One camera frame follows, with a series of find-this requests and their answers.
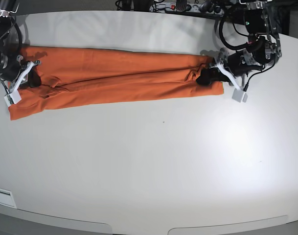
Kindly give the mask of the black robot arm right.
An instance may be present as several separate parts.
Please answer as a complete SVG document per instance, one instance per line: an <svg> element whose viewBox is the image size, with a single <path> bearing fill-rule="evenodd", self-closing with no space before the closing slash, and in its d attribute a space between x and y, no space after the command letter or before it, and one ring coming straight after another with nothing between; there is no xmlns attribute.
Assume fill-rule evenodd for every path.
<svg viewBox="0 0 298 235"><path fill-rule="evenodd" d="M40 61L23 55L23 37L15 16L18 7L16 0L0 0L0 83L7 93L6 82L31 88L42 84L35 71Z"/></svg>

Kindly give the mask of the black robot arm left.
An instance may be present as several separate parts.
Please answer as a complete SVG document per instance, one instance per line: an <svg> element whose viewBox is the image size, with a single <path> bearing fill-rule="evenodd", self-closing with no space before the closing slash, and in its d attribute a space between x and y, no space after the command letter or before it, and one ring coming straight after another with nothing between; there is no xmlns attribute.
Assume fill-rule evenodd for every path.
<svg viewBox="0 0 298 235"><path fill-rule="evenodd" d="M273 12L266 0L206 0L199 10L202 13L221 13L218 36L224 47L234 53L229 55L221 49L218 57L208 68L201 71L196 82L210 86L213 82L228 82L244 77L251 71L256 74L273 68L282 56L279 33L273 20ZM248 41L233 46L223 34L225 22L232 24L243 20Z"/></svg>

